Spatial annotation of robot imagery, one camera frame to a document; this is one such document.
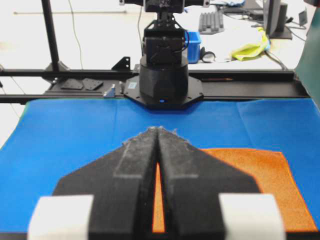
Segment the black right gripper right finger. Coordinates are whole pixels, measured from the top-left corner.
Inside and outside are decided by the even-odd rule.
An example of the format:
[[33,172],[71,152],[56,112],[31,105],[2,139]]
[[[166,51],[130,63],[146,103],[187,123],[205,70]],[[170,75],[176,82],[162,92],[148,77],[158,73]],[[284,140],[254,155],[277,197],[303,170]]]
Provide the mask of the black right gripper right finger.
[[157,130],[166,227],[172,240],[283,240],[283,220],[271,194],[254,178]]

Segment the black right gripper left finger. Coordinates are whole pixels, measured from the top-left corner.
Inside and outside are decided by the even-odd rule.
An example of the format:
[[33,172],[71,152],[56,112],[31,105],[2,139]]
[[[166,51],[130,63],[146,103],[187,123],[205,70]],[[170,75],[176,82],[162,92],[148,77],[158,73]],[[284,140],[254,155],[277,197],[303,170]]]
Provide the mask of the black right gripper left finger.
[[30,240],[143,240],[152,230],[158,130],[62,177],[41,197]]

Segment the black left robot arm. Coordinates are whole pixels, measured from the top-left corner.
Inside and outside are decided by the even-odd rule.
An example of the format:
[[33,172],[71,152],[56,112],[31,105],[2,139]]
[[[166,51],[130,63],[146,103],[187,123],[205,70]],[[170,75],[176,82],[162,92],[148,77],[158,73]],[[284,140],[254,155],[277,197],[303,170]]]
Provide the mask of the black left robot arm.
[[203,99],[203,85],[191,77],[188,59],[183,56],[190,36],[174,14],[185,7],[208,7],[208,0],[122,0],[121,5],[135,4],[157,18],[143,34],[139,74],[129,78],[123,94],[150,109],[184,109]]

